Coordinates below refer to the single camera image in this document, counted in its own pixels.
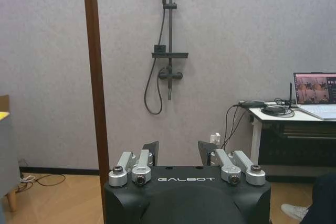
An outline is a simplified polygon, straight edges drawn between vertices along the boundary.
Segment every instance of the shoe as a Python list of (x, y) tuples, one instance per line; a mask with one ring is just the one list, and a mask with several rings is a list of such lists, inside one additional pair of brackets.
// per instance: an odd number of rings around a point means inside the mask
[(308, 213), (308, 207), (297, 207), (290, 204), (282, 204), (281, 210), (289, 217), (302, 221)]

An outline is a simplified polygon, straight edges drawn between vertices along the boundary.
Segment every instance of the yellow object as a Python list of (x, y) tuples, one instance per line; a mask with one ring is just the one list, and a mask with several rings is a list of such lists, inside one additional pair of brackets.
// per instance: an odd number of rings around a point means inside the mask
[(0, 112), (0, 121), (9, 115), (8, 112)]

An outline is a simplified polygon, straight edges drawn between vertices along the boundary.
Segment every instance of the wooden pole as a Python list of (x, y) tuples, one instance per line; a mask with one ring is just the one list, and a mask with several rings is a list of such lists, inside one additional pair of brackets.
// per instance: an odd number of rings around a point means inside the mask
[(107, 142), (104, 86), (101, 64), (98, 0), (84, 0), (86, 12), (86, 24), (89, 45), (89, 59), (91, 72), (91, 86), (93, 98), (94, 124), (96, 127), (96, 141), (98, 152), (98, 165), (100, 177), (100, 190), (105, 222), (105, 195), (104, 184), (108, 181), (110, 171), (109, 152)]

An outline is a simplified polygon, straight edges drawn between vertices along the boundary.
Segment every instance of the laptop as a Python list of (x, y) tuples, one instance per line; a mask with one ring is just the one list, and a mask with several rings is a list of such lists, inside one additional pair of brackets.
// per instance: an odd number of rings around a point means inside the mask
[(294, 73), (297, 107), (322, 120), (336, 120), (336, 73)]

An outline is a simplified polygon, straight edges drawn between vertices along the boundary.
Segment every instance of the robot logo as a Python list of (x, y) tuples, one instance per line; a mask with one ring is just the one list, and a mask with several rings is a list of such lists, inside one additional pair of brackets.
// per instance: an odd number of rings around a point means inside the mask
[(169, 181), (174, 181), (174, 182), (195, 182), (195, 181), (206, 181), (210, 180), (213, 181), (215, 178), (186, 178), (186, 179), (180, 179), (180, 178), (158, 178), (158, 181), (160, 182), (169, 182)]

